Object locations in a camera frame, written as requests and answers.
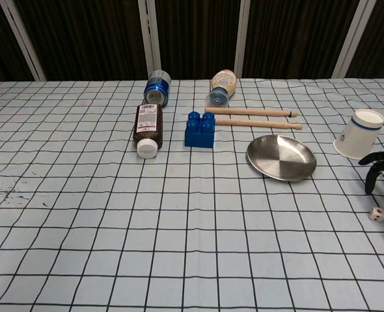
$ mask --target white die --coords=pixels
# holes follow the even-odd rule
[[[368,214],[369,219],[377,222],[382,222],[384,220],[384,210],[379,207],[374,207]]]

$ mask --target curtain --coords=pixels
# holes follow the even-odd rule
[[[384,0],[374,6],[347,77],[384,78]]]
[[[33,76],[0,6],[0,81],[32,81]]]
[[[48,80],[147,79],[137,0],[16,1]]]
[[[173,79],[234,69],[240,0],[156,0],[161,67]]]
[[[330,78],[358,0],[251,1],[243,77]]]

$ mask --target stainless steel dish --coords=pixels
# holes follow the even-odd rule
[[[313,152],[294,138],[265,135],[254,139],[247,148],[247,158],[261,173],[282,181],[299,181],[316,168]]]

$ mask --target wooden stick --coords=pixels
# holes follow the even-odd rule
[[[287,111],[280,109],[232,109],[223,107],[206,107],[206,112],[214,114],[233,114],[233,115],[255,115],[255,116],[286,116],[296,117],[297,111]]]
[[[243,120],[243,119],[215,119],[216,125],[244,125],[249,127],[266,127],[282,129],[302,129],[300,123],[290,122],[269,122],[266,120]]]

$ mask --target white paper cup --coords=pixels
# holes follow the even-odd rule
[[[380,113],[372,109],[357,109],[334,141],[334,149],[345,157],[362,159],[372,151],[383,122]]]

